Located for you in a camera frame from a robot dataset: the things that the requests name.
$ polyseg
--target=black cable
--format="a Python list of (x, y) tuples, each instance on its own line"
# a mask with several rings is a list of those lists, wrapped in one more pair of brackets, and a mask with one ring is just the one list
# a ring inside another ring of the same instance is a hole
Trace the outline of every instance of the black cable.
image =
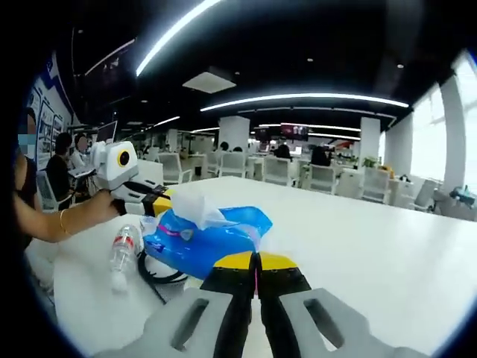
[(157, 291), (156, 285), (164, 285), (164, 284), (169, 284), (169, 283), (180, 283), (185, 280), (187, 280), (187, 277), (183, 277), (179, 280), (176, 280), (176, 278), (182, 276), (184, 273), (177, 271), (169, 276), (165, 277), (156, 277), (155, 274), (151, 274), (147, 269), (145, 265), (145, 258), (147, 254), (145, 250), (142, 250), (139, 255), (138, 255), (138, 260), (137, 260), (137, 267), (139, 274), (141, 275), (142, 279), (149, 285), (149, 287), (154, 291), (156, 296), (161, 300), (163, 304), (167, 304), (167, 301), (164, 299), (164, 297)]

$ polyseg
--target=white chair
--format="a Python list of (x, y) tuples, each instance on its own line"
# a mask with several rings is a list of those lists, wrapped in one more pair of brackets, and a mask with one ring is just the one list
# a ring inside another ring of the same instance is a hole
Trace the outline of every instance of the white chair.
[(344, 169), (338, 181), (335, 194), (344, 198), (357, 199), (359, 197), (360, 182), (361, 174), (355, 170)]
[(336, 193), (336, 171), (331, 166), (310, 165), (306, 188), (317, 192), (334, 195)]
[(374, 168), (364, 169), (364, 180), (360, 199), (387, 204), (389, 199), (389, 177), (391, 173)]
[(137, 160), (139, 173), (143, 179), (153, 180), (160, 185), (164, 184), (164, 176), (162, 174), (162, 164), (151, 162), (149, 160)]
[(72, 198), (72, 195), (68, 195), (61, 201), (57, 201), (54, 196), (53, 189), (51, 188), (50, 181), (46, 171), (42, 170), (37, 172), (37, 188), (40, 193), (40, 201), (43, 212), (53, 213), (58, 211), (58, 207)]
[(418, 211), (428, 211), (429, 206), (432, 203), (432, 198), (434, 195), (434, 191), (437, 189), (439, 183), (425, 179), (423, 185), (420, 187), (420, 191), (417, 194), (416, 198), (412, 198), (409, 195), (405, 195), (404, 198), (408, 199), (408, 206), (409, 209), (415, 209)]
[(148, 150), (148, 153), (144, 156), (146, 160), (150, 162), (159, 162), (159, 148), (158, 147), (151, 147)]
[(221, 158), (221, 166), (218, 170), (218, 176), (233, 176), (245, 178), (245, 173), (247, 172), (245, 167), (246, 161), (247, 157), (244, 153), (223, 153)]
[(158, 158), (162, 163), (164, 184), (181, 184), (192, 180), (192, 170), (182, 170), (178, 153), (159, 153)]
[(284, 158), (265, 157), (262, 181), (283, 186), (294, 186), (297, 178), (291, 176), (291, 161)]
[(217, 153), (210, 151), (207, 156), (207, 172), (217, 176), (218, 174), (218, 160)]

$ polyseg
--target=yellow ring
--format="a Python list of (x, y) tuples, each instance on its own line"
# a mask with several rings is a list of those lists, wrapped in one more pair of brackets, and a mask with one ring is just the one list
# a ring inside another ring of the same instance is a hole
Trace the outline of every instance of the yellow ring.
[(119, 154), (118, 154), (118, 165), (119, 165), (120, 167), (122, 167), (122, 168), (125, 167), (125, 166), (123, 166), (123, 165), (121, 164), (120, 159), (121, 159), (121, 155), (122, 155), (124, 152), (127, 153), (127, 151), (124, 150), (124, 151), (120, 151)]

